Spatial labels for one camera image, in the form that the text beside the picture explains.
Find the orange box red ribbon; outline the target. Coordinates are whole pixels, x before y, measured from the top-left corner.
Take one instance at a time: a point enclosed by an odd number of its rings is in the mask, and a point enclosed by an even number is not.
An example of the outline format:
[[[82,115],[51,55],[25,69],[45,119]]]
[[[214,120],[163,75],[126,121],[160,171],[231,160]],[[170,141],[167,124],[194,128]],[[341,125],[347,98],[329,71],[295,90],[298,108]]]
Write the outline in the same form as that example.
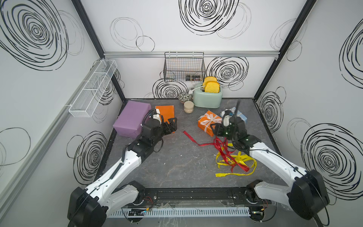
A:
[[[160,111],[160,114],[164,118],[164,122],[170,123],[169,119],[175,117],[174,106],[156,106],[156,109],[158,109]]]

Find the purple gift box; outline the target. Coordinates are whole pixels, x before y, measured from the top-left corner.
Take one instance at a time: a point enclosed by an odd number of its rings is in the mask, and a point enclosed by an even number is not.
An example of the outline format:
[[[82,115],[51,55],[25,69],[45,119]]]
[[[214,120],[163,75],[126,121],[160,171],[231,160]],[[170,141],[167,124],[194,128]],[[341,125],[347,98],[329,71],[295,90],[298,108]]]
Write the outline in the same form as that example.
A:
[[[123,137],[136,139],[141,133],[141,124],[146,114],[151,110],[151,104],[128,101],[113,128]]]

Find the yellow ribbon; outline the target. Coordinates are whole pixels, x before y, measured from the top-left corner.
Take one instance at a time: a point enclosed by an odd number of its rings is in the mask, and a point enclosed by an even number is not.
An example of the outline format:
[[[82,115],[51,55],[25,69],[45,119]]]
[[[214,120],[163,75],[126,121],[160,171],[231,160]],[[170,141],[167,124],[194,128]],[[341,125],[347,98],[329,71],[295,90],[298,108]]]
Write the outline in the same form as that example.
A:
[[[231,152],[225,153],[225,147],[221,145],[215,145],[218,153],[215,158],[217,167],[220,169],[222,166],[230,167],[229,173],[216,173],[215,177],[226,176],[250,176],[257,168],[257,161],[248,155],[243,155],[241,151],[238,151],[236,155]],[[233,170],[235,167],[240,168],[243,173],[235,173]]]

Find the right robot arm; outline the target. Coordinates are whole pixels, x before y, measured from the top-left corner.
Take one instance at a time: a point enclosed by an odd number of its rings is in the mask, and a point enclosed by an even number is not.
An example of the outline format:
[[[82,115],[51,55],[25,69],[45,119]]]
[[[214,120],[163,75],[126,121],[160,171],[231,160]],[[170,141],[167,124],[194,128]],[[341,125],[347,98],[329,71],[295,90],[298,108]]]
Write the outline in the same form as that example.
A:
[[[238,107],[224,110],[221,118],[211,127],[218,139],[225,139],[224,142],[216,142],[225,162],[230,166],[243,166],[232,156],[231,148],[261,162],[285,182],[285,185],[277,185],[260,179],[253,181],[246,186],[247,202],[274,201],[288,206],[303,219],[314,219],[319,227],[328,226],[318,216],[320,211],[327,210],[330,203],[322,175],[292,163],[249,134],[244,119],[238,114]]]

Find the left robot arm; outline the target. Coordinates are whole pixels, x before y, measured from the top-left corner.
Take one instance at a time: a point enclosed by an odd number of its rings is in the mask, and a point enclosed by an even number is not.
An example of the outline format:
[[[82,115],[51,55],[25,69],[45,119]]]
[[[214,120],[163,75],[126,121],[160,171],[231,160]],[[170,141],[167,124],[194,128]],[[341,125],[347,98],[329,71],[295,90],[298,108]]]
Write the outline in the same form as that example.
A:
[[[67,214],[69,226],[101,227],[125,205],[143,202],[145,187],[138,182],[117,187],[155,151],[154,147],[165,135],[177,130],[177,118],[169,121],[161,123],[150,118],[144,122],[140,135],[126,146],[118,162],[85,189],[78,187],[72,192]]]

